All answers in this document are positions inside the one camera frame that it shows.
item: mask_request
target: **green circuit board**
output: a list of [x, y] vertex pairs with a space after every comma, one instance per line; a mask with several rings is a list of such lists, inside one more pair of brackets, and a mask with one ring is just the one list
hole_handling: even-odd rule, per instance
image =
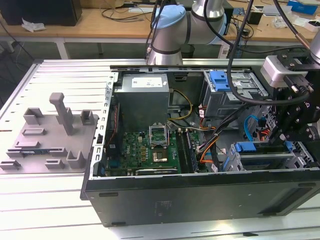
[[[192, 147], [196, 150], [196, 147], [200, 144], [198, 133], [191, 131], [190, 138]], [[152, 140], [162, 141], [164, 139], [163, 132], [152, 133]], [[160, 154], [165, 155], [163, 157], [167, 158], [166, 161], [155, 162], [155, 156], [159, 156], [159, 149], [165, 151], [165, 153]], [[181, 168], [175, 131], [169, 132], [167, 149], [152, 148], [150, 145], [149, 131], [125, 132], [122, 142], [120, 167], [122, 169], [132, 169], [133, 171], [148, 168], [170, 168], [177, 169], [178, 174], [180, 174]]]

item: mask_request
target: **blue object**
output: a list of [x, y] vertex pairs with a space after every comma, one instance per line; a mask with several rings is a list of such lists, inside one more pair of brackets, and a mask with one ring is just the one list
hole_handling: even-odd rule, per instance
[[256, 120], [256, 121], [258, 121], [259, 119], [258, 119], [256, 116], [254, 116], [254, 115], [249, 115], [249, 116], [244, 120], [244, 123], [243, 123], [243, 128], [244, 128], [245, 135], [246, 135], [246, 137], [248, 138], [248, 140], [249, 140], [250, 142], [252, 142], [253, 139], [252, 139], [252, 136], [251, 136], [251, 134], [250, 134], [250, 132], [249, 132], [249, 129], [248, 129], [248, 121], [249, 121], [250, 118], [253, 118], [253, 119]]
[[290, 0], [287, 4], [288, 6], [292, 6], [291, 11], [303, 14], [313, 15], [315, 14], [318, 6], [317, 5], [304, 5], [300, 2]]
[[245, 15], [245, 8], [244, 7], [235, 7], [233, 9], [233, 15], [244, 16]]
[[[220, 28], [220, 31], [217, 31], [221, 36], [225, 33], [226, 31], [226, 28], [227, 28], [227, 15], [224, 14], [223, 15], [223, 24]], [[208, 43], [208, 45], [214, 45], [216, 44], [216, 42], [220, 41], [220, 38], [219, 37], [215, 37], [211, 42]]]
[[224, 71], [210, 71], [210, 79], [217, 92], [230, 92], [227, 75]]
[[288, 148], [288, 150], [290, 152], [292, 152], [294, 149], [296, 149], [295, 146], [293, 146], [292, 142], [290, 142], [290, 141], [285, 141], [284, 145]]
[[245, 142], [237, 142], [235, 145], [235, 149], [238, 153], [241, 152], [255, 152], [257, 151], [253, 142], [245, 141]]
[[224, 171], [224, 170], [225, 170], [225, 168], [226, 168], [226, 166], [227, 166], [227, 164], [228, 164], [229, 160], [230, 160], [230, 157], [227, 157], [227, 158], [226, 158], [226, 160], [225, 160], [225, 162], [224, 162], [224, 164], [223, 164], [222, 171]]
[[[156, 19], [159, 14], [159, 8], [155, 12], [155, 17], [153, 21], [153, 25], [155, 27]], [[184, 18], [186, 15], [186, 9], [182, 5], [167, 5], [164, 6], [161, 16], [156, 26], [157, 29], [164, 29], [174, 25], [175, 23], [179, 22], [181, 19]]]

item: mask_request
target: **gray fixture plate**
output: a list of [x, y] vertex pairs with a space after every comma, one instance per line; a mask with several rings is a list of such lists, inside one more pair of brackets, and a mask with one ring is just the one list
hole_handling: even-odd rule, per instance
[[[46, 173], [83, 173], [86, 168], [86, 162], [89, 160], [89, 154], [94, 139], [98, 116], [93, 115], [93, 125], [83, 125], [79, 114], [73, 115], [73, 134], [68, 136], [62, 124], [58, 123], [56, 115], [43, 115], [37, 118], [40, 125], [24, 124], [12, 148], [14, 149], [17, 142], [39, 142], [38, 149], [65, 148], [66, 152], [72, 152], [77, 157], [81, 151], [85, 159], [80, 168], [71, 168], [65, 156], [52, 156], [50, 154], [32, 155], [27, 154], [24, 157], [9, 157], [5, 161], [16, 160], [21, 166], [18, 169], [3, 170], [0, 168], [0, 174], [46, 174]], [[29, 129], [45, 129], [45, 135], [28, 135], [24, 136], [23, 132]], [[61, 159], [64, 168], [48, 169], [45, 165], [47, 160]]]

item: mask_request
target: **workbench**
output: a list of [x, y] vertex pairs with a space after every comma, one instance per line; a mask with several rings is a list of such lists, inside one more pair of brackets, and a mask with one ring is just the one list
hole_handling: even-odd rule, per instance
[[[185, 59], [185, 65], [215, 66], [227, 59]], [[261, 59], [236, 59], [234, 66], [262, 64]], [[33, 64], [0, 110], [0, 159], [25, 123], [27, 108], [57, 114], [49, 102], [62, 92], [73, 113], [96, 114], [105, 100], [110, 65], [143, 65], [143, 59], [45, 60]], [[248, 239], [303, 240], [320, 237], [320, 195], [287, 216], [230, 219], [105, 228], [89, 201], [81, 201], [84, 174], [0, 175], [0, 236], [16, 239]], [[204, 206], [215, 212], [214, 206]]]
[[[266, 0], [267, 3], [273, 5], [272, 0]], [[244, 8], [248, 6], [247, 2], [239, 2], [230, 0], [229, 3], [235, 8]], [[266, 5], [261, 0], [254, 0], [254, 5]], [[101, 16], [101, 11], [96, 8], [88, 8], [82, 10], [82, 17], [76, 26], [56, 26], [46, 25], [46, 30], [29, 32], [20, 25], [9, 26], [5, 24], [5, 20], [0, 20], [5, 24], [7, 30], [20, 42], [53, 42], [59, 50], [61, 59], [69, 59], [68, 50], [65, 43], [98, 43], [99, 53], [103, 52], [101, 43], [145, 43], [150, 32], [151, 14], [140, 16], [141, 21], [137, 22], [118, 22], [109, 20]], [[134, 16], [137, 13], [125, 12], [114, 13], [113, 18], [125, 18]], [[313, 19], [311, 15], [294, 13], [304, 18]], [[297, 45], [298, 41], [289, 28], [275, 29], [272, 26], [274, 17], [262, 16], [259, 25], [252, 25], [254, 35], [248, 41], [247, 45], [256, 46], [290, 46]], [[308, 40], [311, 41], [315, 33], [304, 27], [295, 26], [296, 29]], [[234, 41], [236, 38], [236, 30], [231, 26], [226, 39]], [[7, 43], [13, 41], [2, 27], [0, 27], [0, 41]]]

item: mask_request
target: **metal table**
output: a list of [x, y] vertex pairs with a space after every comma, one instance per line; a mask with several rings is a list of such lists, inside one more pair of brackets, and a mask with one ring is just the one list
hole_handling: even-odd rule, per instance
[[[235, 60], [238, 65], [261, 64], [263, 60]], [[227, 64], [224, 59], [184, 60], [187, 65]], [[0, 159], [10, 147], [25, 120], [23, 112], [40, 107], [56, 114], [49, 103], [51, 92], [64, 93], [72, 112], [92, 109], [104, 101], [110, 65], [143, 65], [134, 60], [45, 60], [34, 64], [0, 111]], [[89, 238], [113, 239], [318, 239], [320, 195], [287, 216], [203, 222], [138, 225], [105, 228], [89, 201], [81, 201], [83, 174], [0, 175], [1, 239]], [[207, 206], [215, 212], [214, 206]]]

